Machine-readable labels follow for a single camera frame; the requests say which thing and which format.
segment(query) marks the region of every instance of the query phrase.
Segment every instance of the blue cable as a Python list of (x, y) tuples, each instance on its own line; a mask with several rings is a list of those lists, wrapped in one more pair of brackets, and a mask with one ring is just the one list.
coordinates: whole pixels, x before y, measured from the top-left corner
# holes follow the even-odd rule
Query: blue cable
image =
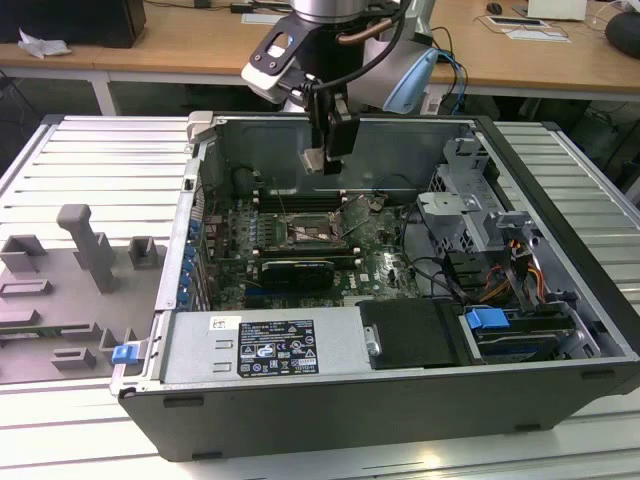
[(445, 52), (444, 50), (438, 50), (438, 52), (440, 53), (440, 56), (445, 58), (451, 64), (451, 66), (456, 69), (456, 73), (462, 79), (462, 88), (460, 88), (460, 91), (458, 92), (458, 98), (456, 99), (456, 103), (453, 106), (453, 109), (451, 110), (451, 114), (455, 115), (456, 113), (458, 113), (458, 109), (462, 106), (462, 100), (464, 99), (464, 91), (466, 90), (467, 78), (463, 74), (462, 69), (460, 68), (460, 64), (456, 60), (454, 60), (454, 58), (449, 54), (449, 52)]

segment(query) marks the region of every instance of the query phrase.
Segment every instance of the white table leg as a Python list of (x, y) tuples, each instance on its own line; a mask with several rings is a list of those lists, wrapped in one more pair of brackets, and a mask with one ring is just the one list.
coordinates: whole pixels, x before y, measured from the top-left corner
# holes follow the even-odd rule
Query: white table leg
[(120, 108), (116, 104), (115, 100), (111, 96), (109, 90), (109, 76), (104, 72), (95, 72), (97, 75), (90, 80), (91, 86), (93, 86), (93, 92), (98, 100), (100, 106), (100, 113), (103, 116), (116, 116), (120, 115)]

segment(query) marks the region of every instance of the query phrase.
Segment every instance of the motherboard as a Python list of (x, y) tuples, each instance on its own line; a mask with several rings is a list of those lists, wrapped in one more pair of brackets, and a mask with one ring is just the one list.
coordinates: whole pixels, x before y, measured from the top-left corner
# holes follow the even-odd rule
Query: motherboard
[(212, 203), (204, 224), (215, 310), (352, 306), (420, 296), (399, 246), (407, 209), (387, 205), (384, 196)]

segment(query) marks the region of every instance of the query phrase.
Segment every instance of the computer mouse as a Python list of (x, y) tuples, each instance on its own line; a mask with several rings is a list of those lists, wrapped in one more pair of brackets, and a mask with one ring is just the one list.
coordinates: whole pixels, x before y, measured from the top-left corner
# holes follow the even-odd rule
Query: computer mouse
[(487, 3), (487, 12), (492, 15), (502, 15), (502, 6), (499, 3)]

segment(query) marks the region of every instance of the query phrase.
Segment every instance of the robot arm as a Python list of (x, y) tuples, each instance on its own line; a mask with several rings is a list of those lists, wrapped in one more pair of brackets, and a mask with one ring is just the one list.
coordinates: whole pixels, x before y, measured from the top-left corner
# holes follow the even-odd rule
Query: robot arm
[[(385, 60), (401, 39), (430, 43), (433, 0), (290, 3), (293, 12), (260, 43), (242, 77), (269, 101), (290, 100), (308, 113), (312, 143), (304, 153), (307, 170), (337, 174), (341, 157), (353, 151), (360, 123), (348, 108), (348, 84)], [(363, 66), (365, 42), (379, 35), (391, 38)]]

